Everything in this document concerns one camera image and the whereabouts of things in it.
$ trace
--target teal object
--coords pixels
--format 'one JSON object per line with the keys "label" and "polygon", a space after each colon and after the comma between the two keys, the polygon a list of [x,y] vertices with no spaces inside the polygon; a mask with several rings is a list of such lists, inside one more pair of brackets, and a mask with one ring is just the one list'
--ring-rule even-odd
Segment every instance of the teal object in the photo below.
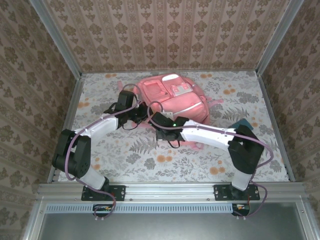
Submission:
{"label": "teal object", "polygon": [[239,127],[239,125],[247,126],[250,130],[254,129],[254,127],[251,126],[251,124],[245,118],[242,118],[241,120],[239,120],[236,123],[232,124],[231,126],[229,126],[229,128],[230,129],[237,129]]}

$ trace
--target patterned wall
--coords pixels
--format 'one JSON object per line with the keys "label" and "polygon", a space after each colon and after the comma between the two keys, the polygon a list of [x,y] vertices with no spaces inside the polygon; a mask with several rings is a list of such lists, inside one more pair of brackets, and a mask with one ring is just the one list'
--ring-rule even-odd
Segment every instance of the patterned wall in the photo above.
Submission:
{"label": "patterned wall", "polygon": [[0,239],[19,239],[75,81],[27,0],[0,1]]}
{"label": "patterned wall", "polygon": [[289,0],[45,0],[83,72],[255,69]]}
{"label": "patterned wall", "polygon": [[320,1],[305,0],[263,74],[286,151],[320,216]]}

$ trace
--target floral tablecloth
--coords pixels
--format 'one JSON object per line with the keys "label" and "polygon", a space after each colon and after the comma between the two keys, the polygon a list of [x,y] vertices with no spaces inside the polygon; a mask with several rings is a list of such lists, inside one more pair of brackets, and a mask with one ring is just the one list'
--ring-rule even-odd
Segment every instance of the floral tablecloth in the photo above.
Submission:
{"label": "floral tablecloth", "polygon": [[[125,85],[160,74],[162,72],[88,74],[72,129],[98,119],[117,100],[118,81]],[[254,71],[187,71],[180,74],[194,80],[206,96],[213,100],[223,99],[223,103],[210,109],[212,126],[226,128],[245,118],[256,136],[271,146],[274,159],[257,170],[256,181],[288,181]],[[260,163],[268,158],[269,154],[264,151]],[[229,182],[235,170],[228,152],[209,145],[201,150],[190,146],[173,149],[167,142],[157,142],[155,132],[147,128],[118,129],[107,134],[92,146],[91,164],[111,182]],[[67,181],[63,172],[59,181]]]}

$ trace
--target gray panel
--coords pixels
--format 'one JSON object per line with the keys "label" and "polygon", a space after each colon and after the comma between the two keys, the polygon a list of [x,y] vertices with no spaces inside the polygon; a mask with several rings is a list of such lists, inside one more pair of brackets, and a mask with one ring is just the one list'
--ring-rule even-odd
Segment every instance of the gray panel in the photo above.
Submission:
{"label": "gray panel", "polygon": [[40,240],[305,240],[295,203],[268,203],[254,217],[231,214],[46,214]]}

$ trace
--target floral wallpaper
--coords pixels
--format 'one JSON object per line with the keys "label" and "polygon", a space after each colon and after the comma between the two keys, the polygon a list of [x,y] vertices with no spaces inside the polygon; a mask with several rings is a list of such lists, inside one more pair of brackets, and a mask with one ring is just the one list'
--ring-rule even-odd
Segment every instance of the floral wallpaper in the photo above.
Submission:
{"label": "floral wallpaper", "polygon": [[83,72],[255,69],[289,0],[45,0]]}
{"label": "floral wallpaper", "polygon": [[0,239],[22,237],[75,80],[27,0],[0,1]]}
{"label": "floral wallpaper", "polygon": [[[86,75],[83,92],[75,114],[73,129],[87,126],[116,102],[118,81],[123,85],[161,72],[90,73]],[[265,100],[254,71],[186,71],[181,72],[204,90],[209,103],[212,126],[227,128],[245,118],[256,136],[269,144],[274,160],[257,170],[258,182],[288,181]],[[130,123],[124,128],[131,129]],[[266,151],[261,162],[269,158]],[[190,146],[171,148],[167,142],[156,141],[155,131],[138,127],[108,133],[91,148],[91,165],[111,182],[230,182],[235,169],[228,152],[213,146],[203,149]],[[60,173],[59,181],[67,181]]]}
{"label": "floral wallpaper", "polygon": [[304,1],[262,77],[295,177],[320,219],[320,1]]}

